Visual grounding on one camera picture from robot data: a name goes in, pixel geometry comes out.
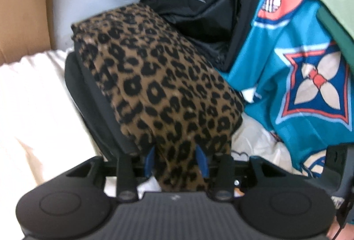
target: folded leopard print cloth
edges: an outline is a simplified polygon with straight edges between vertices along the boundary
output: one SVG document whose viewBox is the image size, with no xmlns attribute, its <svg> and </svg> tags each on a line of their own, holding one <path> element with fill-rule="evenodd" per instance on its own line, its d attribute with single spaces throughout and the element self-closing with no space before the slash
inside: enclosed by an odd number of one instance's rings
<svg viewBox="0 0 354 240">
<path fill-rule="evenodd" d="M 243 104 L 194 46 L 151 8 L 132 4 L 72 25 L 79 55 L 142 154 L 155 145 L 164 191 L 208 188 L 195 151 L 230 153 Z"/>
</svg>

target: white sheet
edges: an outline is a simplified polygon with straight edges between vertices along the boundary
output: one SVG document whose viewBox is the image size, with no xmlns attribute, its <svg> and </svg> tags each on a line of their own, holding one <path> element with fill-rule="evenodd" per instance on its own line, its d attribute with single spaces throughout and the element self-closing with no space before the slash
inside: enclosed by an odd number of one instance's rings
<svg viewBox="0 0 354 240">
<path fill-rule="evenodd" d="M 2 238 L 23 238 L 20 197 L 96 155 L 64 84 L 67 52 L 26 56 L 0 67 L 0 211 Z"/>
</svg>

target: cardboard box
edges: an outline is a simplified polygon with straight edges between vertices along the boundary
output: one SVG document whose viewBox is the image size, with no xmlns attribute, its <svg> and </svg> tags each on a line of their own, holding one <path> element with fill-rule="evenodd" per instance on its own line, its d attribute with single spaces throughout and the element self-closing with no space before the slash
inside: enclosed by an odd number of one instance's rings
<svg viewBox="0 0 354 240">
<path fill-rule="evenodd" d="M 51 49 L 53 0 L 0 0 L 0 65 Z"/>
</svg>

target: black bag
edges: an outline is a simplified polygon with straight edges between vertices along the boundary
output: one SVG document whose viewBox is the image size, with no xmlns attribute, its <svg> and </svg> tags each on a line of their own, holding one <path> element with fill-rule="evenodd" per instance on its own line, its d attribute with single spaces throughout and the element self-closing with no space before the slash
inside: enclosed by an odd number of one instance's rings
<svg viewBox="0 0 354 240">
<path fill-rule="evenodd" d="M 141 0 L 228 72 L 251 29 L 259 0 Z"/>
</svg>

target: red border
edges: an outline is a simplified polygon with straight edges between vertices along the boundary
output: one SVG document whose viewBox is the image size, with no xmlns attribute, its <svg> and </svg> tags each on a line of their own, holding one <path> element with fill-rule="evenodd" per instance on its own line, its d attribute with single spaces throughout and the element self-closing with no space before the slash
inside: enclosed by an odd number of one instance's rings
<svg viewBox="0 0 354 240">
<path fill-rule="evenodd" d="M 293 72 L 290 77 L 290 89 L 294 88 L 295 85 L 295 74 L 298 69 L 297 63 L 294 61 L 293 58 L 304 56 L 318 56 L 324 54 L 326 50 L 317 50 L 317 51 L 309 51 L 309 52 L 298 52 L 298 53 L 293 53 L 293 54 L 284 54 L 286 59 L 291 63 L 293 66 Z M 348 117 L 348 78 L 349 78 L 349 66 L 346 64 L 346 79 L 345 79 L 345 85 L 344 85 L 344 112 L 345 116 L 340 115 L 340 114 L 330 114 L 321 110 L 317 109 L 309 109 L 309 108 L 300 108 L 300 109 L 292 109 L 289 110 L 289 102 L 290 102 L 290 91 L 286 93 L 286 101 L 285 101 L 285 106 L 284 110 L 282 113 L 282 117 L 294 114 L 294 113 L 299 113 L 299 112 L 304 112 L 304 113 L 314 113 L 314 114 L 320 114 L 322 116 L 331 118 L 331 119 L 341 119 L 343 120 L 346 124 L 349 124 L 349 117 Z"/>
</svg>

